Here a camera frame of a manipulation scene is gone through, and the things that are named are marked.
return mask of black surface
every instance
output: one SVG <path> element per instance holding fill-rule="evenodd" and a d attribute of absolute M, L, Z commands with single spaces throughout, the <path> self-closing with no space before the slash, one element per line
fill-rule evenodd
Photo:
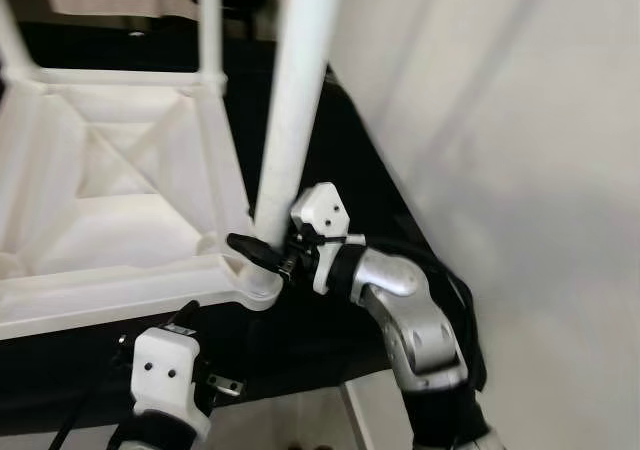
<path fill-rule="evenodd" d="M 327 288 L 333 295 L 347 302 L 351 299 L 356 268 L 365 250 L 362 245 L 344 244 L 340 247 L 327 276 Z"/>
<path fill-rule="evenodd" d="M 130 37 L 120 30 L 23 26 L 43 66 L 193 71 L 195 27 L 181 20 Z M 257 195 L 275 47 L 229 41 L 225 105 L 250 202 Z M 303 186 L 332 181 L 352 218 L 352 231 L 421 236 L 340 86 L 322 91 Z M 165 321 L 152 316 L 0 342 L 0 434 L 56 429 L 123 333 Z M 264 312 L 238 304 L 207 307 L 195 325 L 214 349 L 220 374 L 247 379 L 246 399 L 342 381 L 387 366 L 379 331 L 361 309 L 310 287 L 285 288 Z M 121 371 L 89 403 L 78 425 L 114 423 L 130 408 L 129 375 Z"/>

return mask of black cable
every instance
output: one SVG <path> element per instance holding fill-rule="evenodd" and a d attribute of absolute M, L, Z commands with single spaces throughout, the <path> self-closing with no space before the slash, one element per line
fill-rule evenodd
<path fill-rule="evenodd" d="M 473 351 L 469 356 L 469 383 L 472 388 L 476 388 L 479 391 L 482 391 L 484 385 L 487 381 L 487 372 L 484 366 L 484 360 L 482 359 L 482 351 L 480 349 L 480 336 L 478 335 L 478 321 L 476 319 L 475 305 L 473 303 L 473 297 L 471 296 L 471 290 L 460 278 L 458 278 L 454 273 L 449 273 L 448 277 L 451 279 L 451 282 L 454 287 L 458 287 L 463 289 L 469 295 L 468 304 L 467 304 L 467 315 L 469 319 L 469 333 L 468 339 L 466 342 Z"/>
<path fill-rule="evenodd" d="M 109 361 L 107 368 L 96 375 L 93 380 L 91 380 L 85 391 L 76 402 L 75 406 L 67 414 L 64 422 L 62 422 L 58 433 L 56 433 L 56 436 L 51 442 L 51 445 L 49 445 L 49 450 L 60 450 L 62 448 L 64 441 L 67 439 L 69 432 L 76 423 L 76 420 L 80 416 L 80 413 L 84 409 L 85 405 L 95 396 L 96 392 L 100 389 L 102 384 L 109 379 L 111 373 L 120 364 L 120 361 L 120 352 L 118 352 L 118 354 Z"/>

